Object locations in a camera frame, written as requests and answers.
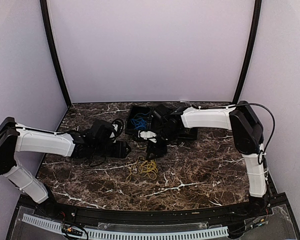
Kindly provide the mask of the black three-compartment bin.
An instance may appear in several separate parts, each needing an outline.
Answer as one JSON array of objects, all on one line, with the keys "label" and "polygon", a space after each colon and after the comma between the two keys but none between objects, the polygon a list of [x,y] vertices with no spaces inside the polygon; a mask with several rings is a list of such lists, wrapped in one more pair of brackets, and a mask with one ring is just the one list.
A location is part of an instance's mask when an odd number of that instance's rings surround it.
[{"label": "black three-compartment bin", "polygon": [[138,137],[138,131],[157,130],[164,124],[167,114],[173,112],[172,108],[163,104],[157,106],[132,105],[125,124],[125,134]]}]

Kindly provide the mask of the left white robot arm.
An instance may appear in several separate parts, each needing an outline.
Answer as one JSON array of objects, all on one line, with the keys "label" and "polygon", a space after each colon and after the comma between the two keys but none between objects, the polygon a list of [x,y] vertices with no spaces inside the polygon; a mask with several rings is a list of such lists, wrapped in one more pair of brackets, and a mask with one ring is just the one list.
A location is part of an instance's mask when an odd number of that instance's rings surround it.
[{"label": "left white robot arm", "polygon": [[57,218],[61,208],[53,201],[53,194],[15,159],[15,153],[36,152],[73,159],[94,156],[124,159],[131,148],[126,141],[118,140],[123,129],[120,119],[113,122],[97,119],[83,131],[54,132],[30,128],[7,117],[0,125],[0,175],[41,204],[41,210],[48,217]]}]

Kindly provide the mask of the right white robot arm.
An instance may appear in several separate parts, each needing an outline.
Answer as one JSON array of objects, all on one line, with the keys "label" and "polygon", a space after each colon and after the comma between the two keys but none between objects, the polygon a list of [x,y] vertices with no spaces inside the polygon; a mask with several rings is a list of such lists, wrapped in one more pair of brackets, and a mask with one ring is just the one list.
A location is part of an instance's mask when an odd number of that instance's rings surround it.
[{"label": "right white robot arm", "polygon": [[264,128],[253,110],[254,103],[240,101],[236,105],[179,107],[172,112],[153,112],[159,126],[140,130],[138,137],[147,140],[147,153],[156,157],[166,154],[167,146],[184,129],[216,128],[232,132],[234,146],[244,158],[249,180],[249,195],[254,199],[245,205],[245,213],[256,217],[265,208],[261,199],[267,192],[266,149]]}]

